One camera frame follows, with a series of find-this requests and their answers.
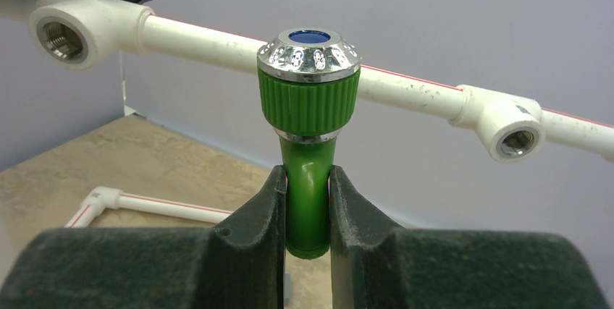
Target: metal thread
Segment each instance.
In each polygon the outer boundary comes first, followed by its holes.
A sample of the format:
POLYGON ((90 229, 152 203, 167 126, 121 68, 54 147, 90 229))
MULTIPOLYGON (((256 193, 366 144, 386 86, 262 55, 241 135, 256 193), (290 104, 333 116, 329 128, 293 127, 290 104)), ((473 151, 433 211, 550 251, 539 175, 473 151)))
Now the metal thread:
POLYGON ((59 22, 47 23, 43 27, 43 45, 54 55, 66 61, 73 61, 83 52, 83 42, 72 29, 59 22))
POLYGON ((528 130, 520 130, 508 135, 501 143, 501 152, 508 156, 521 156, 531 150, 535 136, 528 130))

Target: green cylinder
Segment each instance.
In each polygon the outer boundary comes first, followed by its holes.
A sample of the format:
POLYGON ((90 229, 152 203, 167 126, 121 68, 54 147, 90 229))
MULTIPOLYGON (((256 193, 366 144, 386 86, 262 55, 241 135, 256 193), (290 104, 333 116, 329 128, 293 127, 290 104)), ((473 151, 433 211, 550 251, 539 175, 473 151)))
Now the green cylinder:
POLYGON ((258 52, 262 111, 279 135, 288 180, 286 248, 299 258, 329 248, 328 179, 359 77, 353 46, 328 30, 287 30, 258 52))

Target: red stripe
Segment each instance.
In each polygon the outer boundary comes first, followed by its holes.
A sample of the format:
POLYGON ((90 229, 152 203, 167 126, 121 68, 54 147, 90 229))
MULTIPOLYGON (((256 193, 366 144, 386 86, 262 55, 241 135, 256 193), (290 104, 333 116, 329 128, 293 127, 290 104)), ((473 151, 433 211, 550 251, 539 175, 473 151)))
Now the red stripe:
POLYGON ((579 119, 580 121, 584 121, 584 122, 588 122, 588 123, 592 123, 592 124, 598 124, 599 126, 603 126, 603 127, 614 128, 614 125, 611 125, 611 124, 605 124, 605 123, 601 123, 601 122, 596 122, 596 121, 593 121, 593 120, 590 120, 590 119, 583 119, 581 117, 570 115, 570 114, 566 114, 564 112, 560 112, 560 111, 556 111, 556 110, 550 110, 550 109, 544 109, 544 108, 542 108, 542 110, 543 111, 552 112, 553 114, 558 114, 558 115, 565 116, 565 117, 571 117, 572 119, 579 119))
POLYGON ((122 195, 124 197, 129 197, 129 198, 134 198, 134 199, 142 199, 142 200, 149 200, 150 202, 170 204, 171 206, 182 206, 184 208, 194 208, 194 209, 200 209, 200 210, 205 210, 205 211, 213 211, 215 213, 227 213, 228 215, 232 213, 232 211, 228 211, 228 210, 205 208, 204 206, 193 206, 191 204, 176 203, 176 202, 171 202, 169 200, 140 197, 138 195, 129 195, 127 193, 122 193, 122 195))
POLYGON ((406 79, 412 79, 412 80, 415 80, 415 81, 429 83, 430 85, 436 85, 436 86, 440 86, 440 87, 450 88, 452 90, 463 90, 462 88, 453 87, 453 86, 449 86, 449 85, 444 85, 444 84, 438 83, 438 82, 432 82, 432 81, 428 81, 428 80, 418 79, 417 77, 399 74, 398 72, 389 72, 388 70, 383 70, 383 69, 380 69, 380 68, 369 67, 367 65, 363 65, 362 67, 365 67, 365 68, 371 69, 371 70, 375 70, 377 72, 385 72, 387 74, 395 75, 395 76, 398 76, 398 77, 404 77, 406 79))
POLYGON ((80 219, 83 217, 83 215, 85 214, 85 212, 86 212, 87 210, 89 210, 89 209, 90 209, 90 205, 88 204, 88 205, 86 205, 86 206, 85 206, 85 209, 83 209, 83 211, 81 211, 81 213, 79 214, 79 216, 77 216, 77 218, 76 218, 76 219, 75 219, 75 220, 74 220, 74 221, 73 221, 73 222, 70 224, 70 226, 68 226, 68 228, 70 228, 70 227, 74 226, 74 225, 77 223, 77 221, 79 221, 79 220, 80 220, 80 219))

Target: tabletop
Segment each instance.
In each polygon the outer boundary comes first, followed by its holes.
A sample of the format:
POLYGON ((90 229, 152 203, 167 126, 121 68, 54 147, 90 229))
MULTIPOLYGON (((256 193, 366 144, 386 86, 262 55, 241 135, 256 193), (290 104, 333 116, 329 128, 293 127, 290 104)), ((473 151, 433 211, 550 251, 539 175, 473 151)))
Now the tabletop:
MULTIPOLYGON (((136 116, 122 117, 0 173, 0 219, 16 252, 44 229, 64 226, 97 186, 235 210, 269 171, 136 116)), ((197 221, 106 209, 91 227, 211 227, 197 221)), ((332 308, 330 256, 286 256, 286 308, 332 308)))

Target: white pipe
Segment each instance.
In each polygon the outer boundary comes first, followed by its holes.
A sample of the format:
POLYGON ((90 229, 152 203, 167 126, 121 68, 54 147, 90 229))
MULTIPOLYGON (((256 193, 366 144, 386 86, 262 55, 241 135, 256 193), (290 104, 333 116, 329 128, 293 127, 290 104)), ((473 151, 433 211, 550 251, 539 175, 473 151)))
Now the white pipe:
POLYGON ((78 227, 87 227, 90 225, 92 220, 97 217, 96 209, 90 205, 85 204, 79 208, 79 211, 68 221, 65 225, 66 228, 78 228, 78 227))
POLYGON ((119 207, 146 213, 173 216, 181 219, 208 222, 211 224, 218 224, 231 214, 230 211, 226 210, 193 206, 191 204, 142 197, 139 195, 129 195, 127 193, 122 193, 120 195, 119 207))
MULTIPOLYGON (((4 12, 0 12, 0 15, 12 18, 23 18, 23 14, 32 7, 32 0, 24 0, 23 6, 20 5, 20 0, 0 1, 10 4, 4 12)), ((136 54, 159 52, 240 72, 254 73, 256 52, 265 44, 263 41, 239 35, 156 17, 153 15, 153 10, 148 7, 119 0, 38 0, 38 6, 41 8, 30 16, 30 31, 33 33, 41 19, 48 16, 59 17, 65 22, 72 23, 79 31, 83 31, 81 34, 94 54, 91 54, 92 57, 88 57, 85 62, 61 63, 70 69, 86 69, 111 51, 121 49, 136 54)), ((44 51, 44 47, 36 40, 34 34, 33 37, 39 48, 44 51)), ((505 96, 505 100, 517 98, 526 101, 522 97, 495 91, 489 91, 489 94, 505 96)), ((481 109, 476 108, 475 103, 470 105, 473 102, 462 87, 455 88, 366 66, 363 66, 358 84, 358 97, 442 117, 458 127, 467 127, 468 124, 457 122, 458 117, 477 120, 484 114, 484 108, 495 105, 479 102, 481 109)), ((506 119, 514 123, 511 115, 507 113, 506 119)), ((546 140, 598 153, 608 161, 614 161, 613 126, 556 111, 548 111, 543 116, 538 113, 531 115, 542 123, 543 130, 540 132, 545 133, 546 140)), ((496 113, 488 118, 494 121, 499 116, 502 115, 496 113)), ((471 124, 472 127, 469 128, 478 131, 478 123, 471 124)), ((495 123, 489 124, 489 126, 485 123, 481 125, 488 128, 495 123)), ((501 129, 504 126, 501 122, 497 123, 497 127, 501 129)), ((486 137, 490 135, 486 134, 498 134, 487 128, 478 131, 482 134, 481 141, 484 145, 494 142, 494 139, 487 140, 486 137)), ((488 146, 487 149, 493 156, 492 149, 488 146)))

